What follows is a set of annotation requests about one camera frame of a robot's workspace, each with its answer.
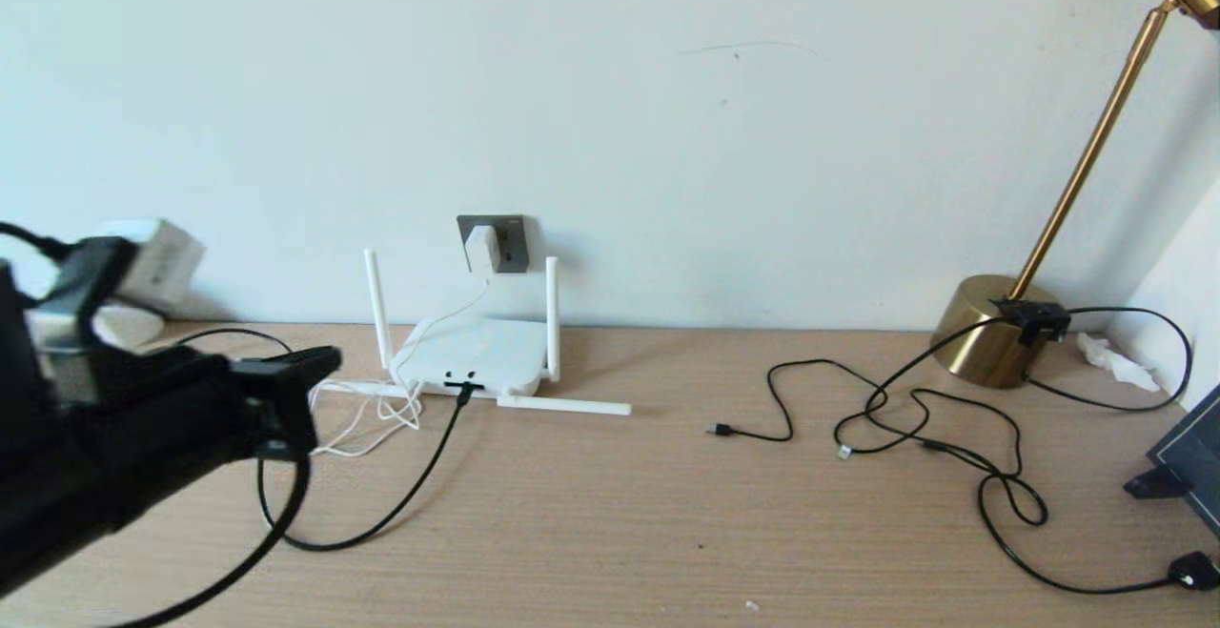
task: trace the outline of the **wooden desk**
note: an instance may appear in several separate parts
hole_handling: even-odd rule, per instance
[[[181,335],[207,324],[179,324]],[[378,377],[375,337],[354,324],[259,324],[293,346],[344,350],[337,377]],[[396,329],[395,340],[405,338]],[[462,413],[432,480],[401,523],[359,549],[281,545],[182,626],[1216,626],[1220,594],[1169,588],[1089,598],[1041,585],[994,545],[975,511],[980,474],[902,446],[841,460],[831,427],[865,393],[832,368],[780,377],[797,424],[791,444],[703,433],[710,421],[778,432],[764,385],[780,360],[831,355],[876,377],[927,337],[710,329],[569,329],[564,380],[547,394],[636,405],[631,418],[501,410]],[[273,351],[251,338],[200,349]],[[1147,401],[1068,346],[1046,380]],[[1026,473],[1052,511],[1028,529],[994,511],[1037,567],[1078,584],[1163,576],[1216,539],[1179,501],[1137,502],[1122,483],[1181,416],[1121,416],[1037,389],[982,390],[920,367],[915,382],[1002,405],[1024,428]],[[361,530],[414,482],[449,418],[426,402],[422,433],[361,460],[323,457],[295,533]],[[1009,435],[986,412],[939,402],[928,435],[1009,463]],[[859,441],[867,429],[853,433]],[[290,468],[278,468],[283,496]],[[227,572],[265,533],[253,463],[171,498],[0,601],[4,626],[95,626],[143,616]],[[758,611],[747,607],[755,602]]]

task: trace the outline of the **brass lamp pole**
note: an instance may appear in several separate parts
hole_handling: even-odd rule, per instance
[[[1093,163],[1102,154],[1102,146],[1105,145],[1107,138],[1114,129],[1115,121],[1119,120],[1122,106],[1127,102],[1127,95],[1131,94],[1136,78],[1139,77],[1139,71],[1152,54],[1157,37],[1160,37],[1165,20],[1174,9],[1181,9],[1186,16],[1193,16],[1194,20],[1199,21],[1199,24],[1203,24],[1203,28],[1220,29],[1220,0],[1164,0],[1160,6],[1148,12],[1148,17],[1146,17],[1131,46],[1119,80],[1115,82],[1110,100],[1105,104],[1102,117],[1097,121],[1097,128],[1093,128],[1092,138],[1085,146],[1080,161],[1072,171],[1071,179],[1068,180],[1068,187],[1064,188],[1063,195],[1059,198],[1059,204],[1055,204],[1054,211],[1050,212],[1050,219],[1042,228],[1042,234],[1033,245],[1033,251],[1030,251],[1030,257],[1025,262],[1025,268],[1021,268],[1020,277],[1011,279],[1011,277],[1003,276],[975,276],[964,279],[958,285],[958,291],[950,299],[949,306],[946,307],[941,324],[932,335],[932,343],[948,338],[958,329],[966,328],[967,324],[999,318],[1000,312],[996,302],[1003,301],[1003,299],[1009,299],[1009,301],[1015,301],[1015,299],[1028,299],[1038,302],[1055,301],[1047,290],[1033,285],[1033,276],[1050,249],[1055,234],[1059,233],[1064,218],[1068,218],[1068,211],[1071,210],[1072,202],[1080,195],[1088,173],[1093,169]],[[1015,324],[986,324],[986,327],[976,328],[971,334],[942,346],[937,351],[936,359],[950,373],[964,377],[966,380],[988,388],[1013,388],[1024,382],[1026,368],[1037,359],[1050,335],[1049,332],[1044,332],[1033,338],[1032,341],[1021,341],[1021,329]]]

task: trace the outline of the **white router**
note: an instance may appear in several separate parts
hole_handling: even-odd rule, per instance
[[[368,385],[367,389],[383,395],[406,398],[409,388],[422,384],[423,393],[458,395],[462,382],[473,382],[483,385],[482,390],[475,390],[475,398],[495,399],[501,407],[631,415],[631,405],[625,404],[533,396],[540,380],[559,380],[558,259],[547,259],[545,323],[492,318],[420,321],[393,359],[377,255],[372,250],[365,250],[365,268],[382,367],[396,388],[386,390],[361,382],[354,382],[354,388]]]

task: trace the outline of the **white cable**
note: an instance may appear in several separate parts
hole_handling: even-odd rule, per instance
[[[447,318],[453,318],[454,316],[460,315],[462,311],[468,310],[471,306],[477,305],[478,301],[479,301],[479,299],[483,299],[483,295],[487,294],[488,285],[490,285],[490,284],[492,284],[492,280],[483,280],[483,289],[478,290],[478,294],[476,294],[475,299],[471,299],[471,301],[468,304],[466,304],[462,307],[458,307],[458,310],[454,310],[451,312],[447,312],[447,315],[440,316],[440,318],[433,318],[432,321],[428,321],[428,323],[425,324],[425,327],[422,329],[420,329],[420,337],[415,338],[415,343],[411,345],[411,350],[406,351],[406,355],[401,360],[396,360],[396,362],[394,363],[394,367],[390,369],[389,374],[395,380],[400,380],[399,377],[398,377],[399,369],[403,367],[404,363],[409,362],[409,360],[411,359],[411,355],[415,355],[415,350],[420,349],[420,343],[423,341],[423,337],[427,335],[428,329],[432,328],[433,324],[438,324],[438,323],[440,323],[440,321],[444,321]]]
[[[373,384],[390,387],[388,382],[379,382],[379,380],[362,380],[362,382],[373,382]],[[309,394],[310,411],[312,412],[317,406],[318,398],[321,398],[322,390],[334,390],[334,389],[342,389],[342,390],[348,390],[348,393],[361,394],[364,395],[364,401],[361,401],[360,406],[356,407],[355,415],[351,417],[351,419],[348,421],[348,424],[343,429],[340,429],[336,437],[332,437],[329,440],[323,441],[322,445],[317,446],[311,452],[314,455],[331,454],[349,459],[361,457],[377,449],[377,446],[384,443],[390,435],[393,435],[393,433],[398,433],[401,428],[420,429],[420,413],[423,411],[423,405],[420,404],[420,394],[423,390],[422,382],[411,382],[410,387],[407,388],[406,402],[401,407],[394,407],[392,402],[389,402],[390,398],[387,398],[386,395],[377,393],[377,390],[371,390],[370,393],[370,390],[351,385],[350,382],[342,382],[342,380],[320,382],[320,384],[314,385],[314,388],[310,389]],[[348,451],[338,449],[337,445],[346,440],[348,437],[351,434],[353,429],[356,429],[356,426],[360,424],[360,419],[364,418],[365,410],[366,407],[368,407],[368,402],[372,401],[373,398],[377,398],[378,418],[383,421],[395,421],[395,426],[384,429],[384,432],[378,438],[376,438],[376,440],[371,441],[371,444],[365,446],[362,450]]]

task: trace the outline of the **wall outlet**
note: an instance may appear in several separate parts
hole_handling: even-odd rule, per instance
[[[458,216],[458,232],[461,233],[462,255],[466,254],[466,238],[471,229],[488,224],[495,229],[495,241],[500,246],[500,263],[497,273],[523,273],[529,268],[529,250],[526,246],[526,221],[523,216]]]

